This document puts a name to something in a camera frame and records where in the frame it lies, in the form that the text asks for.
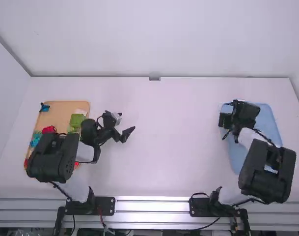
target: cable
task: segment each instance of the cable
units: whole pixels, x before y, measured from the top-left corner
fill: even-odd
[[[128,231],[126,234],[124,234],[123,236],[127,236],[129,235],[129,233],[131,232],[132,230]]]
[[[204,192],[194,193],[190,198],[193,198],[193,197],[196,196],[196,195],[204,195],[204,196],[206,196],[206,197],[209,198],[209,196],[208,196],[206,193],[204,193]]]
[[[261,200],[255,199],[255,198],[249,198],[249,199],[246,199],[245,201],[233,204],[232,206],[233,207],[239,207],[239,205],[242,205],[242,204],[245,204],[245,203],[248,203],[248,202],[258,202],[258,203],[261,203],[261,204],[264,204],[264,205],[268,205],[269,204],[267,202],[264,202],[264,201],[261,201]]]
[[[57,188],[58,190],[60,190],[60,192],[65,196],[67,197],[68,199],[70,199],[71,201],[73,200],[66,192],[63,191],[63,189],[60,188],[59,185],[57,185],[56,183],[54,182],[49,182],[50,184],[53,185],[53,188]]]
[[[221,218],[221,216],[218,217],[216,220],[214,220],[214,221],[213,221],[212,223],[210,223],[209,225],[206,225],[206,226],[201,227],[201,228],[193,229],[193,231],[195,231],[195,230],[203,230],[203,229],[205,229],[205,228],[208,228],[209,226],[212,226],[214,223],[216,223],[220,218]]]
[[[102,117],[102,116],[99,116],[99,117],[96,119],[97,128],[98,128],[98,127],[101,127],[101,128],[103,128],[103,127],[102,127],[102,125],[100,125],[100,124],[99,124],[99,122],[98,122],[99,118],[101,118],[101,117]]]
[[[74,233],[75,230],[75,216],[73,215],[73,229],[71,231],[71,235]]]

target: wooden board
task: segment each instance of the wooden board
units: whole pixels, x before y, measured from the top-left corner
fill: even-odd
[[[86,116],[89,117],[90,105],[86,101],[48,101],[44,104],[50,105],[50,109],[48,112],[39,113],[33,132],[53,125],[58,133],[67,133],[71,115],[76,112],[76,109],[86,111]],[[28,147],[26,159],[29,158],[32,149],[30,146]]]

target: blue tray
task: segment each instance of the blue tray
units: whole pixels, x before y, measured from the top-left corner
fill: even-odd
[[[268,138],[270,138],[273,143],[277,146],[282,146],[282,140],[277,128],[275,118],[272,114],[271,107],[266,103],[255,103],[261,108],[260,113],[256,117],[256,124],[254,128],[261,130]],[[230,105],[224,104],[221,108],[221,112],[231,113],[233,107]],[[227,132],[224,128],[220,128],[222,136]],[[243,163],[245,161],[247,150],[241,144],[236,144],[232,134],[229,134],[228,137],[224,140],[228,142],[229,146],[229,160],[230,165],[234,173],[239,174]]]

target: blue toy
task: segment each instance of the blue toy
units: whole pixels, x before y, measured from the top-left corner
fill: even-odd
[[[41,109],[39,112],[48,112],[49,111],[49,108],[50,108],[49,105],[45,105],[45,104],[43,104],[43,102],[40,103],[40,105],[41,105]]]

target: red object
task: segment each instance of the red object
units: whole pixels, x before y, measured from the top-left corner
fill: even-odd
[[[46,133],[55,133],[55,132],[56,132],[56,128],[53,125],[45,127],[45,128],[42,129],[42,133],[43,134],[46,134]]]

